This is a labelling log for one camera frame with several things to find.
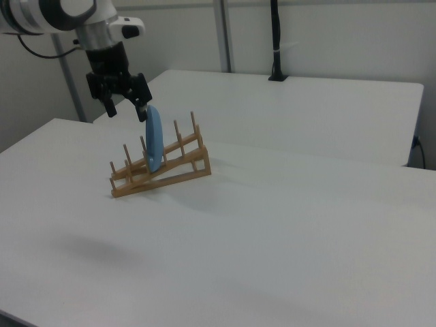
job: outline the blue dish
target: blue dish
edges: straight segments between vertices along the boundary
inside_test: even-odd
[[[157,109],[149,106],[147,109],[148,119],[145,124],[145,140],[147,147],[147,157],[151,172],[159,170],[164,156],[164,135],[162,134],[161,117]]]

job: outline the white tabletop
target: white tabletop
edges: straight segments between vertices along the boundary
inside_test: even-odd
[[[0,310],[41,327],[434,324],[434,172],[204,141],[212,176],[116,200],[109,161],[123,143],[137,159],[134,131],[54,120],[0,154]]]
[[[166,71],[150,83],[164,129],[201,114],[207,140],[404,166],[422,99],[412,83]],[[130,102],[94,123],[142,131]]]

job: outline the table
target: table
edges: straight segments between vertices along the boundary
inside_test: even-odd
[[[0,154],[0,310],[41,327],[430,326],[436,174],[210,142],[113,199],[136,131],[53,120]]]
[[[163,128],[199,119],[207,140],[404,166],[420,109],[423,86],[412,83],[169,70],[151,81]],[[94,123],[142,131],[133,105]]]

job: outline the white cylinder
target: white cylinder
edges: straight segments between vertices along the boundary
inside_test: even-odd
[[[90,25],[96,22],[103,22],[117,15],[118,14],[111,0],[97,0],[97,11],[85,22],[85,24]]]

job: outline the white wall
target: white wall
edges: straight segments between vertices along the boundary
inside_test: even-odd
[[[425,86],[418,133],[427,164],[436,169],[436,3],[282,5],[279,11],[282,43],[298,42],[282,54],[284,72]],[[235,72],[270,74],[269,7],[230,2],[229,16]],[[421,165],[418,153],[411,162]]]
[[[56,54],[48,35],[24,40]],[[53,118],[78,119],[59,61],[34,57],[11,35],[0,35],[0,92],[0,152]]]
[[[151,8],[141,6],[137,10],[119,11],[121,16],[141,18],[146,25],[144,37],[125,42],[132,74],[142,72],[147,81],[150,81],[167,69],[221,71],[212,4],[185,8]],[[65,49],[72,46],[74,38],[74,33],[61,35]],[[69,56],[68,63],[87,119],[94,121],[105,111],[100,102],[92,99],[89,94],[85,75],[91,71],[91,67],[85,53]]]

